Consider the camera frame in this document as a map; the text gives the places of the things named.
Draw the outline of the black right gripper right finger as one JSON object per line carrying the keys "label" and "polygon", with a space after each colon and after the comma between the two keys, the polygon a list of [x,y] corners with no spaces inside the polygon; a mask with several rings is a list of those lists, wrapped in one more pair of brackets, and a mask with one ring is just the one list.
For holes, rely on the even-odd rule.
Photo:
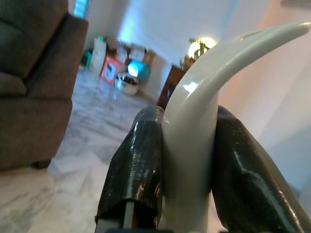
{"label": "black right gripper right finger", "polygon": [[228,233],[304,233],[304,209],[242,122],[219,106],[212,193]]}

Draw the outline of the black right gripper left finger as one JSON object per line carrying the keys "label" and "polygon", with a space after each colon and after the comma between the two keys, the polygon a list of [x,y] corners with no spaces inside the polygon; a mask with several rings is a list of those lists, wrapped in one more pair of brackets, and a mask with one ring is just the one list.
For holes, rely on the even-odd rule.
{"label": "black right gripper left finger", "polygon": [[162,210],[164,110],[141,109],[113,155],[95,216],[94,233],[153,233]]}

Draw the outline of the white round bucket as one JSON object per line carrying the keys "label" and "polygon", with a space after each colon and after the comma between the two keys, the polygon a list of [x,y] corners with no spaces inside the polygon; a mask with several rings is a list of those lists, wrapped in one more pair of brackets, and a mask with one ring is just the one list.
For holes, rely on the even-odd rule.
{"label": "white round bucket", "polygon": [[138,78],[129,73],[118,73],[115,78],[115,87],[124,94],[134,96],[138,92]]}

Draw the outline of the dark wooden cabinet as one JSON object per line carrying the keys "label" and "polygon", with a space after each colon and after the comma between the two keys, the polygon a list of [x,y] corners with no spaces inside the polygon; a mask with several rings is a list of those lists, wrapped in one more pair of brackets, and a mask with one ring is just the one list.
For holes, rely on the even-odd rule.
{"label": "dark wooden cabinet", "polygon": [[162,107],[164,110],[168,104],[168,101],[175,90],[176,86],[180,82],[180,80],[185,75],[186,71],[182,70],[181,68],[172,65],[172,68],[169,72],[169,75],[166,79],[166,82],[163,86],[163,89],[160,93],[160,96],[157,100],[157,105]]}

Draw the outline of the teal storage box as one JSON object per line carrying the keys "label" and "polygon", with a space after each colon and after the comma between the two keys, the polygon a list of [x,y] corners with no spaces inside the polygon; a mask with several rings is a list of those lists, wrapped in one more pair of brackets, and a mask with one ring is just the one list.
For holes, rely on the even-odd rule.
{"label": "teal storage box", "polygon": [[142,62],[131,60],[127,66],[128,73],[140,82],[146,82],[151,72],[151,68]]}

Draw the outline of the orange cardboard box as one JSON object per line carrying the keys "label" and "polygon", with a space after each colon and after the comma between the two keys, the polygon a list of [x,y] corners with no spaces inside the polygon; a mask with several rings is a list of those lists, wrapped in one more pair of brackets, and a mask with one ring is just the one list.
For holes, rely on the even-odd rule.
{"label": "orange cardboard box", "polygon": [[121,67],[122,67],[122,63],[119,60],[117,60],[113,56],[107,55],[104,61],[102,71],[100,73],[100,77],[105,82],[112,85]]}

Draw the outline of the brown cardboard box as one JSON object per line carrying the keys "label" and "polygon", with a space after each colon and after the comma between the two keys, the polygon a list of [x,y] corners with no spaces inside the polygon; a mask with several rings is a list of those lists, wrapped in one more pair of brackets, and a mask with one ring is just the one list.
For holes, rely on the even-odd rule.
{"label": "brown cardboard box", "polygon": [[153,62],[153,60],[154,60],[155,55],[156,55],[156,53],[155,53],[154,51],[152,51],[152,50],[147,50],[147,51],[145,52],[145,55],[144,55],[144,57],[143,57],[142,62],[143,62],[145,65],[147,65],[147,66],[150,67],[150,66],[152,65],[152,62]]}

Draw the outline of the white paper bag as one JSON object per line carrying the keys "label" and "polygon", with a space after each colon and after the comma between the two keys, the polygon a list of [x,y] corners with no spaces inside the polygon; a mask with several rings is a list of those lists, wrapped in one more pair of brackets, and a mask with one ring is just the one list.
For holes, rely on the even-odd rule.
{"label": "white paper bag", "polygon": [[106,55],[106,41],[102,35],[94,38],[94,48],[90,63],[90,70],[94,73],[100,74],[104,59]]}

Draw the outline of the brown fabric sofa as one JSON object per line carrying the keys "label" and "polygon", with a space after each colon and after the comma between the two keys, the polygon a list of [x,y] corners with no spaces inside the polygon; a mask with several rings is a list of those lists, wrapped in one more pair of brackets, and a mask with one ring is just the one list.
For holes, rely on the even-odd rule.
{"label": "brown fabric sofa", "polygon": [[0,0],[0,171],[47,168],[63,140],[88,30],[68,0]]}

